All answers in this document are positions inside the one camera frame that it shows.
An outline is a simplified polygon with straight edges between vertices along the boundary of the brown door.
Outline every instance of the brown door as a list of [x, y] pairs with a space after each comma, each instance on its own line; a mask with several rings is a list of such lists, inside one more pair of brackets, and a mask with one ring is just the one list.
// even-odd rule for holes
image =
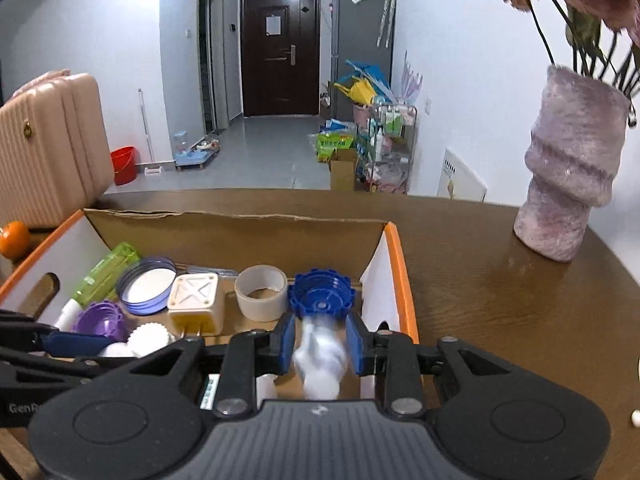
[[318, 114], [319, 0], [242, 0], [244, 115]]

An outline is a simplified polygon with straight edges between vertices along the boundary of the blue jar lid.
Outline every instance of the blue jar lid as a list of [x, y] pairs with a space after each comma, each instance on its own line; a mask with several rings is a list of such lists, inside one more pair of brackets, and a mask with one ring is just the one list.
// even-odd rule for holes
[[328, 314], [343, 319], [353, 306], [355, 295], [347, 276], [331, 269], [311, 269], [297, 274], [289, 285], [289, 306], [300, 318]]
[[[152, 273], [158, 269], [170, 270], [173, 276], [169, 273], [156, 273], [158, 275], [153, 276]], [[140, 280], [145, 275], [148, 279]], [[166, 308], [176, 276], [175, 264], [168, 258], [142, 258], [122, 273], [116, 283], [116, 294], [134, 316], [150, 316]], [[136, 294], [132, 293], [132, 286], [136, 287]]]

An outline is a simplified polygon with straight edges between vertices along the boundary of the gray floor tile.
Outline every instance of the gray floor tile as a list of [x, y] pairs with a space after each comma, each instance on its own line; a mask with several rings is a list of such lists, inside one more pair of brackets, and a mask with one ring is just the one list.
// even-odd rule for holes
[[315, 117], [240, 119], [220, 134], [221, 150], [204, 170], [165, 171], [107, 193], [223, 187], [329, 189], [329, 168], [316, 161], [308, 136]]

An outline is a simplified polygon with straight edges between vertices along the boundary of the yellow watering can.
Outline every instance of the yellow watering can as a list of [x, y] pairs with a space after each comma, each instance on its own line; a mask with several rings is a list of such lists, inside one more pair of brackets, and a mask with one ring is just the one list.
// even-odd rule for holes
[[364, 106], [370, 105], [377, 94], [369, 80], [364, 77], [359, 78], [356, 76], [353, 76], [352, 79], [355, 83], [351, 85], [351, 88], [347, 88], [345, 85], [341, 85], [340, 83], [334, 83], [334, 86], [354, 103]]

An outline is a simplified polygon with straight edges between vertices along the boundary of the brown tabletop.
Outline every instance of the brown tabletop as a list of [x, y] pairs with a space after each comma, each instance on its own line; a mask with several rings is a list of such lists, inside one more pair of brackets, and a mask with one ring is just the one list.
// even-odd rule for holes
[[306, 190], [122, 193], [99, 206], [394, 222], [421, 342], [455, 335], [594, 400], [611, 425], [597, 478], [640, 478], [629, 422], [640, 409], [640, 288], [593, 232], [571, 264], [556, 264], [515, 238], [506, 206]]

